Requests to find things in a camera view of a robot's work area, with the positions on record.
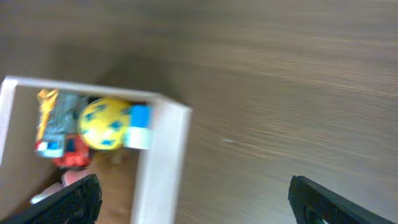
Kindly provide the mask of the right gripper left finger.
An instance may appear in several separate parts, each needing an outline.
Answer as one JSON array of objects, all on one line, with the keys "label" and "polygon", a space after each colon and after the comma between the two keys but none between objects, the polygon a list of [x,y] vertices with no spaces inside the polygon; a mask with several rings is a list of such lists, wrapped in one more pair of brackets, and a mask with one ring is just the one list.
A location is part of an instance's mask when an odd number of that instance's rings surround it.
[{"label": "right gripper left finger", "polygon": [[99,179],[90,174],[21,213],[1,220],[1,224],[91,224],[97,221],[101,204]]}]

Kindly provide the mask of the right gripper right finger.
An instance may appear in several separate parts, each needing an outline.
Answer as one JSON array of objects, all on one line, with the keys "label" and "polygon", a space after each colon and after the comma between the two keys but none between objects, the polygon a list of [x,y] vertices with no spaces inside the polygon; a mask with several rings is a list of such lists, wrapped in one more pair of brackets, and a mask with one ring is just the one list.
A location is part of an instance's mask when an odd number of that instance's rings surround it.
[{"label": "right gripper right finger", "polygon": [[292,177],[288,200],[298,224],[394,224],[301,175]]}]

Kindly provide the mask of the white pink duck toy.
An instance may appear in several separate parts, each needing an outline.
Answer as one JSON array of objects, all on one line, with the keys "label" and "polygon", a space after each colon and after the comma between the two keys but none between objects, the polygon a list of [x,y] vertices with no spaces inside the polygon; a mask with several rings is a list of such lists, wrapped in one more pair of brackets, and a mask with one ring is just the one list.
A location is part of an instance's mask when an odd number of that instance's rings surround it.
[{"label": "white pink duck toy", "polygon": [[74,184],[75,182],[79,181],[80,179],[82,179],[90,174],[93,174],[93,173],[89,169],[68,170],[62,175],[61,182],[56,182],[56,183],[50,185],[45,190],[43,190],[41,193],[32,197],[30,200],[30,203],[32,205],[39,203],[43,199],[57,193],[58,191],[64,189],[65,187],[68,187],[71,184]]}]

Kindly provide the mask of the brown plush toy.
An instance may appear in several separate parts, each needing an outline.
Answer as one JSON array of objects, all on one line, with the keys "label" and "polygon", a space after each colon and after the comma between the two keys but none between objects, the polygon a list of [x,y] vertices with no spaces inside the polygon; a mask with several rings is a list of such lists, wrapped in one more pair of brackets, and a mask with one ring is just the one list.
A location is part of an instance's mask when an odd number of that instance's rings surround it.
[{"label": "brown plush toy", "polygon": [[131,149],[95,153],[90,171],[99,179],[103,200],[98,223],[131,222],[138,162],[139,152]]}]

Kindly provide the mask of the red grey toy truck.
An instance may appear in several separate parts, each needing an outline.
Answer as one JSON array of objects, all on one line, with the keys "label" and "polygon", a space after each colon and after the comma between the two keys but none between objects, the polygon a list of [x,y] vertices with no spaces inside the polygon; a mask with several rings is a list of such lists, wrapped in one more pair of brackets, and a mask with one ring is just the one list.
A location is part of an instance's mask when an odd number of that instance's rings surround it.
[{"label": "red grey toy truck", "polygon": [[35,154],[53,160],[57,167],[82,169],[91,162],[90,148],[78,133],[79,116],[89,98],[58,89],[37,94],[39,120]]}]

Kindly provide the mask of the yellow letter ball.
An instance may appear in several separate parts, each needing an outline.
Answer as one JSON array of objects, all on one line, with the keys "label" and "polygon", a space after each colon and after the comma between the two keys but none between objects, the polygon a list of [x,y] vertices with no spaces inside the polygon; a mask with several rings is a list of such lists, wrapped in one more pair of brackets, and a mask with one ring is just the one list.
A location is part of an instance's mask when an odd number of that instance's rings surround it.
[{"label": "yellow letter ball", "polygon": [[100,151],[112,151],[123,145],[130,122],[127,101],[100,98],[80,113],[78,132],[86,145]]}]

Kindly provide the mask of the colourful puzzle cube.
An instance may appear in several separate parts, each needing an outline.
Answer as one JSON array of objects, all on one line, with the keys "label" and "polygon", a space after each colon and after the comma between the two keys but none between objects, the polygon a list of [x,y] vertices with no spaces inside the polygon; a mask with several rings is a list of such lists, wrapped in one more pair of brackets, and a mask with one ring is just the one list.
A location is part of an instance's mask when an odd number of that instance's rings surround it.
[{"label": "colourful puzzle cube", "polygon": [[129,121],[124,145],[131,149],[149,150],[152,107],[149,105],[132,105],[128,112]]}]

